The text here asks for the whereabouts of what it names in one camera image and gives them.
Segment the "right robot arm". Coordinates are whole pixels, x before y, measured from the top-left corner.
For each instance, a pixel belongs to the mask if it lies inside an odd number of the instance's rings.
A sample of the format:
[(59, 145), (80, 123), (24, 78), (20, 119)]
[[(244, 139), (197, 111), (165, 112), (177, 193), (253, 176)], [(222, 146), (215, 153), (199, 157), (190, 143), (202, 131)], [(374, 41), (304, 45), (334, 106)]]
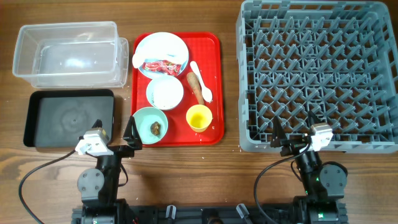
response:
[(288, 209), (290, 223), (348, 223), (345, 196), (348, 170), (340, 163), (322, 162), (319, 151), (333, 137), (328, 123), (308, 113), (310, 134), (289, 139), (278, 117), (273, 119), (271, 147), (281, 148), (281, 156), (294, 156), (305, 196), (296, 196)]

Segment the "red snack wrapper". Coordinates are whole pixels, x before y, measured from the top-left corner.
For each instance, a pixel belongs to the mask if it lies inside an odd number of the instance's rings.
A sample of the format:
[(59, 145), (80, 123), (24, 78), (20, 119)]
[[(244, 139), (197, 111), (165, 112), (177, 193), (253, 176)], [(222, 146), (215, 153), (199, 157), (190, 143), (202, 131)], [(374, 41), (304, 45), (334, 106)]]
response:
[(142, 68), (146, 71), (164, 73), (175, 77), (180, 73), (181, 65), (168, 60), (159, 60), (148, 63), (144, 62)]

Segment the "white napkin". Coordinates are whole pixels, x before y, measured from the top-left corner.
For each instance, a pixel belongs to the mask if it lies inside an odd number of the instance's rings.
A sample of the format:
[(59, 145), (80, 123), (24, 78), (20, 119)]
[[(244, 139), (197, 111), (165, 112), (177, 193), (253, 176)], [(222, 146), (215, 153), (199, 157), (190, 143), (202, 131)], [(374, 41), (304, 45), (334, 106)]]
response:
[(132, 56), (132, 65), (134, 68), (139, 68), (145, 62), (149, 55), (146, 49), (136, 49), (134, 55)]

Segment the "brown food scrap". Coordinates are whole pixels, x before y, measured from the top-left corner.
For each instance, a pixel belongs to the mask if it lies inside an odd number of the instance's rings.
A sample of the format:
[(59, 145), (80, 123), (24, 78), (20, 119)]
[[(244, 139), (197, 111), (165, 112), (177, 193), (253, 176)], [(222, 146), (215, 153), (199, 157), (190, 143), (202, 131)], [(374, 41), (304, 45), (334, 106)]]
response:
[(150, 126), (150, 131), (154, 136), (159, 136), (160, 135), (160, 129), (161, 129), (161, 125), (159, 122), (154, 122), (151, 124)]

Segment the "mint green bowl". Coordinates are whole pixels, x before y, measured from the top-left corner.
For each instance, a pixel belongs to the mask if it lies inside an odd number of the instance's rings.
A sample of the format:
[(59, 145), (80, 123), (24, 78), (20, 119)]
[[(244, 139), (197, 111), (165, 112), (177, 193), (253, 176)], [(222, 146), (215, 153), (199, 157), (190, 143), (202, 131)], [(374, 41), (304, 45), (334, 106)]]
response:
[[(136, 127), (143, 144), (155, 144), (159, 142), (168, 131), (168, 119), (164, 112), (157, 108), (141, 108), (133, 114), (133, 117), (135, 119)], [(159, 136), (154, 136), (150, 131), (151, 124), (156, 121), (161, 125)]]

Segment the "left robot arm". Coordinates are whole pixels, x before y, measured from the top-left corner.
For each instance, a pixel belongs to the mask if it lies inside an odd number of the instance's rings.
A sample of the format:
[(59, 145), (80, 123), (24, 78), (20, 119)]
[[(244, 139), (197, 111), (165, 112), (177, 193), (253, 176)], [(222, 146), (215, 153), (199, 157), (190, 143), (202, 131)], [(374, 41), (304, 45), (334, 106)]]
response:
[(93, 127), (79, 137), (75, 148), (79, 155), (89, 155), (97, 159), (96, 167), (84, 170), (77, 187), (81, 193), (82, 209), (74, 210), (72, 223), (138, 223), (139, 218), (125, 199), (118, 199), (120, 172), (125, 171), (122, 159), (134, 157), (142, 149), (142, 141), (133, 116), (129, 118), (123, 135), (125, 145), (109, 146), (109, 137), (96, 120)]

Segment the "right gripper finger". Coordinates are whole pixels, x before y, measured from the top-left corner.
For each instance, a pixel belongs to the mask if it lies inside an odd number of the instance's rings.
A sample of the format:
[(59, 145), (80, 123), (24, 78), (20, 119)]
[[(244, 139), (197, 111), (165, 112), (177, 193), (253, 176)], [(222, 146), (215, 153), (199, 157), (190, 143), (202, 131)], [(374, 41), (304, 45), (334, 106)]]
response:
[(312, 111), (309, 111), (308, 112), (308, 124), (310, 126), (312, 126), (314, 124), (320, 124), (320, 123), (322, 123), (322, 121)]
[(277, 116), (273, 118), (273, 132), (272, 132), (272, 141), (276, 140), (287, 140), (287, 136), (285, 131), (279, 121)]

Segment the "large white plate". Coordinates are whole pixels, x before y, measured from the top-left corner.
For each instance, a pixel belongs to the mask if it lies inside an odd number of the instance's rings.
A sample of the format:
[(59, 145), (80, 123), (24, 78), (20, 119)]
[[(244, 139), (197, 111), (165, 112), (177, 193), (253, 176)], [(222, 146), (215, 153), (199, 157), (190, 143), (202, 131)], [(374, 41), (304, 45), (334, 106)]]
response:
[[(145, 62), (168, 60), (180, 64), (179, 76), (186, 68), (189, 59), (189, 51), (186, 43), (177, 35), (168, 32), (156, 32), (149, 34), (138, 42), (136, 49), (146, 49), (149, 55)], [(159, 72), (146, 71), (141, 67), (137, 68), (144, 76), (150, 79), (167, 75)]]

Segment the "yellow plastic cup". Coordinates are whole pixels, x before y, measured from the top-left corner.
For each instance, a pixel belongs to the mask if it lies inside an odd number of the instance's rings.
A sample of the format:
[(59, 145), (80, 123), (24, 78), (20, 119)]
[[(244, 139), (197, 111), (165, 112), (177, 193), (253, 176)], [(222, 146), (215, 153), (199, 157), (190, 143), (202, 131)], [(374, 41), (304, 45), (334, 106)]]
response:
[(212, 122), (213, 114), (205, 105), (193, 105), (187, 110), (186, 120), (194, 132), (202, 133)]

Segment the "light blue rice bowl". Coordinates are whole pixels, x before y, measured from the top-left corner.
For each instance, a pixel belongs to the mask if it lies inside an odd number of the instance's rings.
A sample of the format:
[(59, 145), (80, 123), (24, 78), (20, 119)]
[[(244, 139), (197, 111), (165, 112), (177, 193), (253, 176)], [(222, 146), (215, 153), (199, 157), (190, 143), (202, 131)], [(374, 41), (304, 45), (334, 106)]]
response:
[(184, 89), (175, 77), (163, 76), (150, 81), (146, 89), (148, 102), (160, 110), (172, 110), (182, 101)]

